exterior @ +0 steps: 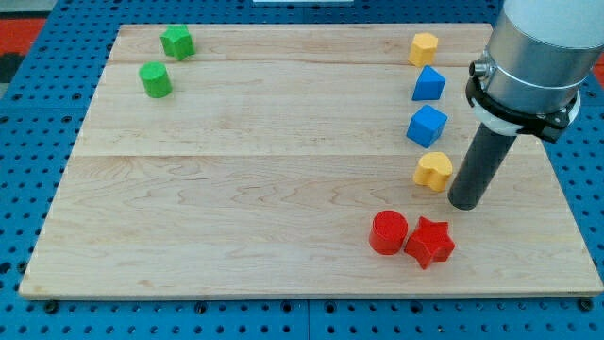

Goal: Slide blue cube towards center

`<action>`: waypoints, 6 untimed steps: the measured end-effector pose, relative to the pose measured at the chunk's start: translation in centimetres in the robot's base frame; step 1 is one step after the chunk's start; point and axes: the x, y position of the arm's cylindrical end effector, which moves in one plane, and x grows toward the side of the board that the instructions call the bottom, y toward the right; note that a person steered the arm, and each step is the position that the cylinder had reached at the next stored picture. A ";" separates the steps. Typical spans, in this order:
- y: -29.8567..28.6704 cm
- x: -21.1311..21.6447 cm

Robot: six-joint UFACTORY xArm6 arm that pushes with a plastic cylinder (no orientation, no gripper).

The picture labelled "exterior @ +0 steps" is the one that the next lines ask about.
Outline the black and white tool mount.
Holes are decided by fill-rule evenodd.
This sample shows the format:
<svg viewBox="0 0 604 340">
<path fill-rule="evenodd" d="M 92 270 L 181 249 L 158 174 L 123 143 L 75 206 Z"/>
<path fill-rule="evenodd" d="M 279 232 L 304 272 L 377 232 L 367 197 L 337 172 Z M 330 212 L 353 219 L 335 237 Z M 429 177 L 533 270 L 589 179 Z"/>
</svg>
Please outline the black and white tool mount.
<svg viewBox="0 0 604 340">
<path fill-rule="evenodd" d="M 551 113 L 525 113 L 495 102 L 481 89 L 477 78 L 466 83 L 465 95 L 478 120 L 490 131 L 508 137 L 533 135 L 555 143 L 579 114 L 580 93 L 570 102 Z"/>
</svg>

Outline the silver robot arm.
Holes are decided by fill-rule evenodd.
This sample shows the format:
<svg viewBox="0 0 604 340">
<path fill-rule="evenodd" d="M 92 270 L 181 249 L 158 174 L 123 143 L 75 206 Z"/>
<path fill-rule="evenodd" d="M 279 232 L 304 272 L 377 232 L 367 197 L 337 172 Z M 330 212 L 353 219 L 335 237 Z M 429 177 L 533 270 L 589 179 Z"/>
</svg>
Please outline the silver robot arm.
<svg viewBox="0 0 604 340">
<path fill-rule="evenodd" d="M 480 125 L 448 192 L 474 209 L 519 135 L 554 143 L 572 125 L 579 88 L 603 52 L 600 0 L 506 0 L 465 95 Z"/>
</svg>

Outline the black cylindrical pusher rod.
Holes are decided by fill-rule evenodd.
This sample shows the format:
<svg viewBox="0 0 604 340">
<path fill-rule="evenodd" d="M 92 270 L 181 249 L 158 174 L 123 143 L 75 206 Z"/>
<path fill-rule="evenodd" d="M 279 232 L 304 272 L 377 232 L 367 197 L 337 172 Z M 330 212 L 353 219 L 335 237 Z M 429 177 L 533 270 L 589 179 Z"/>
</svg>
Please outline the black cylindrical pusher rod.
<svg viewBox="0 0 604 340">
<path fill-rule="evenodd" d="M 515 140 L 479 125 L 447 195 L 455 208 L 476 208 Z"/>
</svg>

